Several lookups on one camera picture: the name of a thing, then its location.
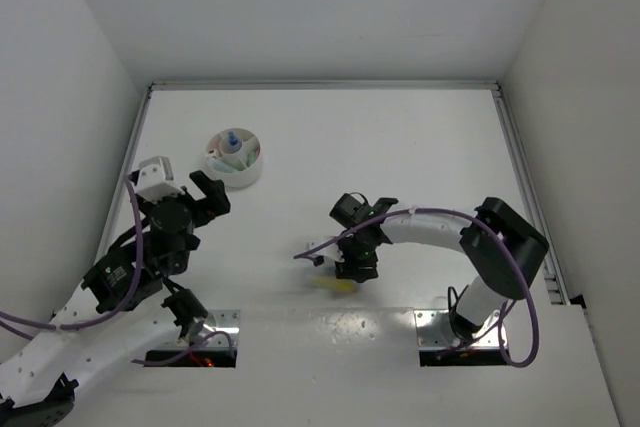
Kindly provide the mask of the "green highlighter marker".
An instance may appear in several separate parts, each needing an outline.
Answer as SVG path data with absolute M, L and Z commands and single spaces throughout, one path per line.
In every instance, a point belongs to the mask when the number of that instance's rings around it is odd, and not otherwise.
M 212 158 L 209 160 L 209 166 L 218 172 L 223 172 L 223 173 L 228 173 L 228 174 L 234 174 L 234 173 L 238 173 L 239 170 L 236 169 L 235 167 L 225 163 L 224 161 L 222 161 L 221 159 L 218 158 Z

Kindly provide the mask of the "yellow highlighter marker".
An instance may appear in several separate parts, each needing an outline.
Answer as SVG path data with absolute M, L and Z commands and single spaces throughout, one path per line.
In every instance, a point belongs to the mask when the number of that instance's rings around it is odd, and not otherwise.
M 358 290 L 356 284 L 349 280 L 336 279 L 326 275 L 313 275 L 309 284 L 318 289 L 324 289 L 336 294 L 352 294 Z

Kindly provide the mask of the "white round divided organizer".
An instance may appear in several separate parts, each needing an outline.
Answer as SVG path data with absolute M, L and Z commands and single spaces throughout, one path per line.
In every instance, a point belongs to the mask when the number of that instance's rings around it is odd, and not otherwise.
M 219 144 L 221 141 L 221 137 L 229 130 L 235 131 L 236 134 L 242 139 L 243 145 L 242 148 L 231 155 L 224 155 L 220 149 Z M 260 149 L 260 154 L 257 161 L 251 165 L 246 165 L 247 155 L 251 150 L 256 148 Z M 208 157 L 207 153 L 210 150 L 218 149 L 220 152 L 220 157 L 225 163 L 235 167 L 239 170 L 238 173 L 228 174 L 223 172 L 218 172 L 213 170 L 209 166 L 209 160 L 215 157 Z M 224 182 L 226 187 L 231 189 L 244 189 L 247 188 L 258 181 L 263 171 L 263 163 L 264 163 L 264 152 L 260 143 L 259 138 L 250 130 L 243 128 L 230 128 L 226 130 L 222 130 L 215 134 L 208 142 L 205 148 L 204 153 L 204 164 L 209 170 L 209 173 L 216 180 L 221 180 Z

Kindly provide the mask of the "clear blue-capped glue bottle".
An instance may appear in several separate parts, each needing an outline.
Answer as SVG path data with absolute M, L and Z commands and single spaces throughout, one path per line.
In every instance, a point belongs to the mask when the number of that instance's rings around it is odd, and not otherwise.
M 221 137 L 219 149 L 224 155 L 231 155 L 238 152 L 242 145 L 243 141 L 236 132 L 229 130 Z

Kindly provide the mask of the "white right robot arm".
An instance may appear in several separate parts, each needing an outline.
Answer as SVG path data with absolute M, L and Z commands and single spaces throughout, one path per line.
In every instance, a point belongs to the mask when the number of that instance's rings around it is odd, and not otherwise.
M 345 193 L 329 216 L 345 228 L 337 241 L 342 259 L 335 263 L 338 279 L 363 283 L 378 277 L 376 249 L 383 245 L 415 243 L 441 247 L 467 256 L 477 277 L 449 308 L 451 334 L 469 341 L 485 320 L 505 302 L 525 298 L 511 263 L 530 285 L 549 251 L 547 239 L 505 201 L 487 197 L 473 218 L 453 214 L 409 214 L 396 198 L 383 197 L 374 205 Z

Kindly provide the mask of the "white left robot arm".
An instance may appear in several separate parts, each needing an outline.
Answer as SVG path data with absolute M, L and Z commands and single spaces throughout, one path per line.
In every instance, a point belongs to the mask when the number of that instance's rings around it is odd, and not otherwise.
M 200 240 L 196 229 L 230 212 L 220 180 L 194 171 L 194 198 L 171 174 L 141 167 L 124 186 L 134 224 L 84 275 L 67 303 L 1 365 L 1 423 L 54 426 L 80 393 L 124 364 L 164 367 L 213 338 L 230 358 L 235 341 L 195 294 L 174 282 Z

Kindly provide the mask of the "green marker in organizer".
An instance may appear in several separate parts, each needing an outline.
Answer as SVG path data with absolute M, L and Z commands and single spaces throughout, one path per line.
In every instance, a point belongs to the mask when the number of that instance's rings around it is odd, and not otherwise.
M 247 166 L 253 165 L 257 161 L 257 159 L 259 157 L 259 154 L 260 154 L 260 149 L 259 148 L 251 150 L 247 155 L 246 165 Z

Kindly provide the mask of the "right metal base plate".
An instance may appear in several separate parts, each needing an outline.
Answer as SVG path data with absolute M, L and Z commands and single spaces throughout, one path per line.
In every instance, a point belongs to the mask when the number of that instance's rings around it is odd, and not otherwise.
M 449 326 L 449 313 L 441 309 L 416 309 L 413 311 L 417 342 L 420 351 L 437 352 L 460 347 L 463 343 Z M 499 312 L 494 311 L 479 331 L 473 334 L 471 347 L 491 350 L 498 348 L 497 321 Z

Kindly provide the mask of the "metal base plate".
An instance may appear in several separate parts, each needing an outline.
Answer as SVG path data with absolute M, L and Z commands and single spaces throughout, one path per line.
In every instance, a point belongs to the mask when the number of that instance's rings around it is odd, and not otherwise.
M 441 309 L 416 309 L 413 311 L 417 342 L 420 351 L 437 352 L 460 347 L 463 343 L 449 326 L 449 313 Z M 491 350 L 498 348 L 497 321 L 499 312 L 494 311 L 479 331 L 473 334 L 471 347 Z
M 195 339 L 200 341 L 214 331 L 224 331 L 227 337 L 222 334 L 210 337 L 203 343 L 203 349 L 222 350 L 229 347 L 236 348 L 240 333 L 240 312 L 238 310 L 211 310 L 203 321 Z

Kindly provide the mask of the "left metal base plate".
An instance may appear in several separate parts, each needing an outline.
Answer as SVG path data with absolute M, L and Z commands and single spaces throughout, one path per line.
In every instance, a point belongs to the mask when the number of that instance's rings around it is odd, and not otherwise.
M 240 312 L 238 310 L 211 310 L 203 321 L 195 339 L 200 341 L 214 331 L 224 331 L 227 337 L 222 334 L 210 337 L 203 343 L 203 349 L 222 350 L 229 347 L 236 348 L 240 333 Z

